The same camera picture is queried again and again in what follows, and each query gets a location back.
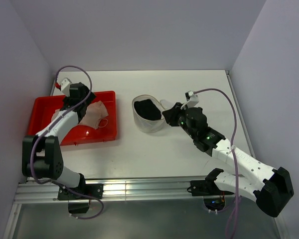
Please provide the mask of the black bra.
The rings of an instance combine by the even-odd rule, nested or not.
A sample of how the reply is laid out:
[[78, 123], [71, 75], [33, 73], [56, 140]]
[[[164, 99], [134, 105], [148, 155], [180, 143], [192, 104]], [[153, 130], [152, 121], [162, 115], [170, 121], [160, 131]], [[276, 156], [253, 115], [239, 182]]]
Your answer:
[[146, 120], [154, 121], [161, 119], [161, 111], [151, 99], [135, 101], [134, 108], [136, 113]]

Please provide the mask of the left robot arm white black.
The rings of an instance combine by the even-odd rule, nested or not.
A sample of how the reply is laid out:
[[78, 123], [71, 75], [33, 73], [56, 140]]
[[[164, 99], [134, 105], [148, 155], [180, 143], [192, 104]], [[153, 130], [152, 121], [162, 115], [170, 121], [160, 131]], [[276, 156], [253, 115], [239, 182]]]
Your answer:
[[63, 99], [63, 106], [57, 117], [37, 134], [23, 138], [23, 176], [32, 177], [38, 184], [53, 182], [69, 188], [69, 193], [76, 199], [85, 197], [85, 178], [83, 174], [64, 166], [60, 143], [80, 123], [87, 107], [95, 98], [95, 94], [83, 83], [69, 85], [68, 94]]

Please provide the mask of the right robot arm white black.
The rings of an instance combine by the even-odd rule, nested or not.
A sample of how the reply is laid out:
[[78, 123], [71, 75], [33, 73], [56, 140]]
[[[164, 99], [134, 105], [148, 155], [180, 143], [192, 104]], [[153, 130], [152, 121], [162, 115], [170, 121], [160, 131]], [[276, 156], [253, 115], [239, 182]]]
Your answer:
[[208, 126], [202, 108], [183, 109], [181, 103], [176, 103], [162, 114], [168, 125], [181, 127], [201, 152], [233, 167], [232, 173], [215, 168], [205, 179], [191, 181], [187, 191], [192, 196], [238, 193], [276, 218], [294, 195], [290, 173], [285, 168], [263, 164], [233, 146], [224, 135]]

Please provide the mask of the pink bra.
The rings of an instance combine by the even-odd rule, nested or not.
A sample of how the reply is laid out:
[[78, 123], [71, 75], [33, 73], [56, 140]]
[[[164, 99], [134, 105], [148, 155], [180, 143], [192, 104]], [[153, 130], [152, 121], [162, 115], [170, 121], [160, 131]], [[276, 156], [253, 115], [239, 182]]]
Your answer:
[[56, 124], [56, 126], [65, 126], [66, 129], [72, 129], [77, 125], [83, 125], [97, 129], [102, 119], [106, 118], [108, 115], [109, 114], [105, 105], [101, 101], [98, 101], [90, 104], [86, 108], [85, 115], [79, 122], [77, 112], [72, 110], [67, 113], [63, 119]]

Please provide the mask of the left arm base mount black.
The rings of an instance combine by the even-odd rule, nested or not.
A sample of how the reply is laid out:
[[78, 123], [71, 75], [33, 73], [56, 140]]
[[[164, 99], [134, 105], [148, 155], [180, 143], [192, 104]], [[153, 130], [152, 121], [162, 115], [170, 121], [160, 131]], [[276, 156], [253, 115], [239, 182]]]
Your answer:
[[[83, 188], [64, 188], [60, 187], [57, 200], [68, 202], [68, 212], [70, 216], [81, 220], [93, 219], [104, 210], [104, 203], [102, 202], [103, 187], [101, 183], [86, 184]], [[99, 211], [93, 216], [87, 216], [91, 208], [92, 201], [95, 200], [100, 203]]]

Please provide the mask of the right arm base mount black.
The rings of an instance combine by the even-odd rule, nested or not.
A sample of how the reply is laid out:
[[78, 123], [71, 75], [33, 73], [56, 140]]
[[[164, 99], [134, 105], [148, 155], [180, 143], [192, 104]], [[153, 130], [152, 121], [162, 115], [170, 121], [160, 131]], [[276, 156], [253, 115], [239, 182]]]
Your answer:
[[208, 197], [203, 199], [204, 206], [210, 211], [221, 211], [225, 207], [225, 194], [217, 186], [207, 180], [190, 181], [190, 186], [186, 189], [193, 197]]

